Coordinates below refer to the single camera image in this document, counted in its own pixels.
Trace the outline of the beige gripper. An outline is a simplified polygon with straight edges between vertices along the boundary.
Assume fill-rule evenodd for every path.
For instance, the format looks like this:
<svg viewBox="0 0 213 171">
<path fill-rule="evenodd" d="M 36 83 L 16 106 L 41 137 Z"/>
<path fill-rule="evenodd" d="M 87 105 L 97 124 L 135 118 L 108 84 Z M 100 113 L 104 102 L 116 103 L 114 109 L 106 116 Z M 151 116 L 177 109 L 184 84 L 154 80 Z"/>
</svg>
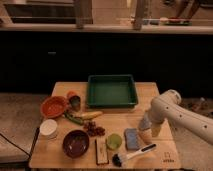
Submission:
<svg viewBox="0 0 213 171">
<path fill-rule="evenodd" d="M 159 123 L 151 122 L 151 128 L 145 131 L 139 131 L 139 136 L 145 144 L 151 144 L 152 139 L 157 137 L 160 133 L 161 125 Z"/>
</svg>

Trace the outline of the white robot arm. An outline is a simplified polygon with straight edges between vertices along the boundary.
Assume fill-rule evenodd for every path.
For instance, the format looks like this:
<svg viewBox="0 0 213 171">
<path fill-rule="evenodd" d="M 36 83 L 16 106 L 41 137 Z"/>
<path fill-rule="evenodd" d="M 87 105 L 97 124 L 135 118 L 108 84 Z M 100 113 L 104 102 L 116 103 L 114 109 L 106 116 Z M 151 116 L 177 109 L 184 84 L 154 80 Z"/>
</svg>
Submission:
<svg viewBox="0 0 213 171">
<path fill-rule="evenodd" d="M 157 137 L 165 119 L 170 119 L 213 145 L 213 119 L 184 109 L 180 103 L 180 94 L 172 89 L 154 97 L 150 108 L 139 122 L 139 130 L 150 130 L 152 136 Z"/>
</svg>

